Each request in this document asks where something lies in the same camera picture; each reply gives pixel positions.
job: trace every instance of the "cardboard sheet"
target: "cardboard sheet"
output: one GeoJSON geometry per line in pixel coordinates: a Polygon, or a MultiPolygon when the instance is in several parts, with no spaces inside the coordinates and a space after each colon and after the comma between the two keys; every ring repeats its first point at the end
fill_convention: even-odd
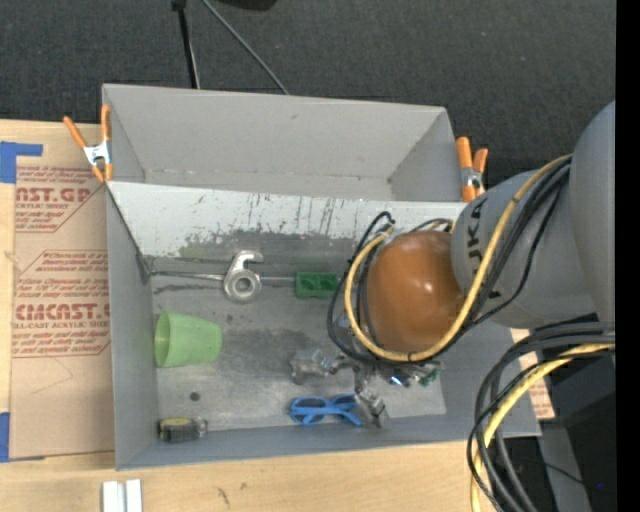
{"type": "MultiPolygon", "coordinates": [[[[99,142],[98,126],[79,129],[99,142]]],[[[2,268],[15,276],[9,457],[113,449],[105,189],[62,123],[0,121],[0,140],[42,145],[17,157],[2,268]]]]}

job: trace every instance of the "gray box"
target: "gray box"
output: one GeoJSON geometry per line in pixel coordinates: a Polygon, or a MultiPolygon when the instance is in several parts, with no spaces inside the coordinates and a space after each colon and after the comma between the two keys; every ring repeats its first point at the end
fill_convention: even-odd
{"type": "MultiPolygon", "coordinates": [[[[464,207],[443,108],[121,85],[105,85],[103,96],[113,130],[106,215],[118,469],[467,438],[480,382],[512,343],[490,322],[443,355],[429,387],[376,384],[391,415],[383,428],[330,419],[302,427],[287,412],[297,396],[353,390],[349,370],[291,379],[297,350],[339,352],[326,332],[328,300],[296,298],[296,273],[342,275],[381,211],[400,233],[464,207]],[[248,304],[222,288],[241,250],[264,256],[250,264],[264,285],[248,304]],[[220,357],[157,368],[163,309],[218,323],[220,357]],[[204,416],[209,432],[164,443],[157,423],[169,416],[204,416]]],[[[538,434],[528,399],[505,433],[538,434]]]]}

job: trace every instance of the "small green object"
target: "small green object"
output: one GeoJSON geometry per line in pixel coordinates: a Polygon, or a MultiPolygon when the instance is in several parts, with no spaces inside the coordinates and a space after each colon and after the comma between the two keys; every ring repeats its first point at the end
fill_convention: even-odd
{"type": "Polygon", "coordinates": [[[422,387],[426,388],[429,384],[431,384],[434,380],[438,378],[438,375],[440,375],[440,368],[436,368],[429,375],[427,375],[426,377],[423,377],[418,382],[422,387]]]}
{"type": "Polygon", "coordinates": [[[296,274],[296,297],[329,298],[338,287],[338,276],[328,272],[300,272],[296,274]]]}
{"type": "Polygon", "coordinates": [[[154,342],[160,367],[207,363],[220,355],[222,329],[202,318],[163,311],[156,324],[154,342]]]}

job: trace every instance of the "green cup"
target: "green cup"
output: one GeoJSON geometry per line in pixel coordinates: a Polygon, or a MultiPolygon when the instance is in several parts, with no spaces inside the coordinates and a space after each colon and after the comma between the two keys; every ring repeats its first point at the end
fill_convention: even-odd
{"type": "Polygon", "coordinates": [[[213,361],[222,350],[222,329],[195,316],[163,311],[156,323],[156,363],[162,368],[213,361]]]}

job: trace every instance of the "blue tape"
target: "blue tape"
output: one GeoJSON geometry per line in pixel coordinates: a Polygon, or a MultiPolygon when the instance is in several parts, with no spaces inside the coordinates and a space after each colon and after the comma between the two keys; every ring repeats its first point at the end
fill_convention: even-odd
{"type": "Polygon", "coordinates": [[[16,182],[18,156],[42,156],[42,144],[0,142],[0,183],[16,182]]]}
{"type": "Polygon", "coordinates": [[[0,413],[0,462],[9,462],[9,413],[0,413]]]}

